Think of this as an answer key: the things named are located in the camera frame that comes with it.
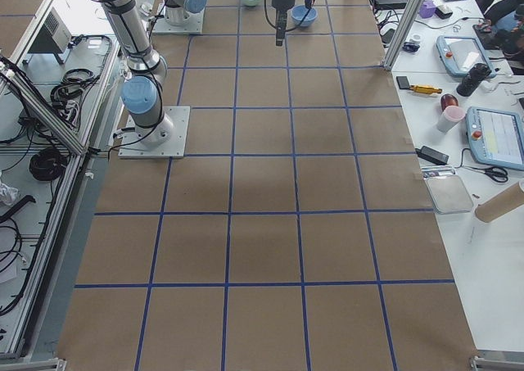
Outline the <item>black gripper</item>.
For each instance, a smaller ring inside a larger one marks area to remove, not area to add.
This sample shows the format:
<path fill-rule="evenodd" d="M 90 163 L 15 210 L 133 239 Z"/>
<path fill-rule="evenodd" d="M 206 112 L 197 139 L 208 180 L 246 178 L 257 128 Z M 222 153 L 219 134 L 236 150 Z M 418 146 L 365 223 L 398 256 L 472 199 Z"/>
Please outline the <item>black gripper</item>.
<path fill-rule="evenodd" d="M 275 44 L 282 46 L 286 36 L 287 13 L 295 6 L 295 0 L 272 0 L 275 15 Z"/>

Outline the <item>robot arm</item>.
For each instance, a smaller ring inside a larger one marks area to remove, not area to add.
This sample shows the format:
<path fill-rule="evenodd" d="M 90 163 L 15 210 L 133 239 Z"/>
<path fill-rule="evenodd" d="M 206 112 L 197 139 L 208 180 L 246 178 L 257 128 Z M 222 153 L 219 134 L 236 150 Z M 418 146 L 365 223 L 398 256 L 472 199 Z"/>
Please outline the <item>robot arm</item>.
<path fill-rule="evenodd" d="M 146 146 L 160 145 L 171 137 L 173 121 L 165 113 L 162 84 L 167 75 L 163 56 L 154 49 L 140 18 L 135 0 L 97 0 L 126 56 L 132 72 L 124 84 L 122 101 L 131 115 L 138 141 Z M 173 0 L 183 6 L 186 0 Z M 276 44 L 281 46 L 287 32 L 287 13 L 296 0 L 272 0 L 276 11 Z"/>
<path fill-rule="evenodd" d="M 169 25 L 185 26 L 206 4 L 207 0 L 165 0 L 165 19 Z"/>

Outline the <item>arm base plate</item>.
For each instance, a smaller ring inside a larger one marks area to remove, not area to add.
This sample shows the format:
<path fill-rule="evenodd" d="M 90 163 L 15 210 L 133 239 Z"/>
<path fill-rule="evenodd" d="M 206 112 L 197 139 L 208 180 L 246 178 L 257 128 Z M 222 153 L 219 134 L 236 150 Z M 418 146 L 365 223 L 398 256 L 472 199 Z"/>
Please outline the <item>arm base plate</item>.
<path fill-rule="evenodd" d="M 189 125 L 189 106 L 164 106 L 164 119 L 149 134 L 149 130 L 136 127 L 131 115 L 126 125 L 133 127 L 133 132 L 125 133 L 123 147 L 118 156 L 122 159 L 160 159 L 184 157 L 187 128 Z"/>
<path fill-rule="evenodd" d="M 152 29 L 153 34 L 201 34 L 205 11 L 191 13 L 183 7 L 166 7 Z"/>

